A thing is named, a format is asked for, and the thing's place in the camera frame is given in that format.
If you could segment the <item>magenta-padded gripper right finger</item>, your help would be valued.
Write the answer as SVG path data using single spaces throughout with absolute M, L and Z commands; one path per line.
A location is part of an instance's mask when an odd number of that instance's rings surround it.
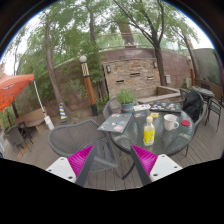
M 159 156 L 138 146 L 131 146 L 131 156 L 143 185 L 159 180 L 182 169 L 165 154 Z

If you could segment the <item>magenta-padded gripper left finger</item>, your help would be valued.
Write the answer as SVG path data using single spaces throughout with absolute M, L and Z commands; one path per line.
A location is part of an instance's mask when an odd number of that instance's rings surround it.
M 88 146 L 74 155 L 58 158 L 47 171 L 83 187 L 95 156 L 94 146 Z

